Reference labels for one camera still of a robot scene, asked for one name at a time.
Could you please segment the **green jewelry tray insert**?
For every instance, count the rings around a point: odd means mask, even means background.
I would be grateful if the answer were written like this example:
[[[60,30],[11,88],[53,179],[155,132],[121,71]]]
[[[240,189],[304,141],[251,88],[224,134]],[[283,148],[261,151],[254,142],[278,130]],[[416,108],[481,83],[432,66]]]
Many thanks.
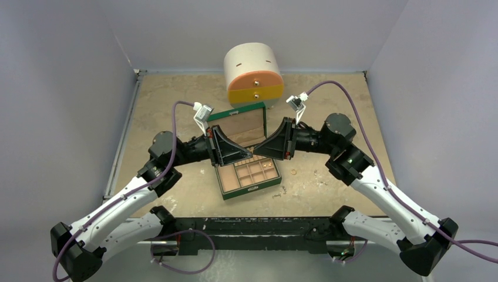
[[[216,167],[216,175],[225,200],[266,189],[282,181],[276,161],[264,156]]]

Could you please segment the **small silver earring pair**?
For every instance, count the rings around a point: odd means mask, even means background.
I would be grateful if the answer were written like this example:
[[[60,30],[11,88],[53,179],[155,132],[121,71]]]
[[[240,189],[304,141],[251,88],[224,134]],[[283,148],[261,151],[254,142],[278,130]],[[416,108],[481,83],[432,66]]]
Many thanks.
[[[283,195],[287,194],[287,189],[285,186],[281,186],[280,187],[280,191],[274,195],[272,195],[272,198],[276,198],[276,197],[282,197]]]

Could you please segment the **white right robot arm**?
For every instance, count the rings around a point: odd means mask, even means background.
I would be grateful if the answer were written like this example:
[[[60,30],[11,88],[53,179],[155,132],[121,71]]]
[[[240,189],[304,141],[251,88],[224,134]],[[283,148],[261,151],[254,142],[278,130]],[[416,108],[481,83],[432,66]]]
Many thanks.
[[[416,274],[428,276],[449,250],[459,226],[428,212],[391,181],[383,181],[379,167],[353,144],[355,135],[343,114],[330,114],[321,130],[302,128],[285,117],[254,153],[278,160],[290,160],[296,151],[328,155],[325,165],[330,174],[366,196],[391,220],[387,223],[343,206],[332,217],[331,234],[337,239],[351,235],[372,241],[398,254]]]

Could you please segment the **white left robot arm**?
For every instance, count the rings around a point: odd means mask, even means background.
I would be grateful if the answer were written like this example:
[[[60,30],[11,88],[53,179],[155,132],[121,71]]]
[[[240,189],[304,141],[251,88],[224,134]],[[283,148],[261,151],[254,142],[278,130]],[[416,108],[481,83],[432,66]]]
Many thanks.
[[[209,160],[214,167],[231,165],[253,156],[248,149],[230,140],[215,125],[206,134],[182,142],[174,132],[159,132],[149,147],[149,160],[118,194],[95,211],[72,224],[58,223],[51,229],[52,253],[56,262],[54,281],[60,281],[58,267],[67,278],[85,281],[104,262],[104,256],[124,241],[116,231],[136,211],[168,192],[181,179],[177,166]]]

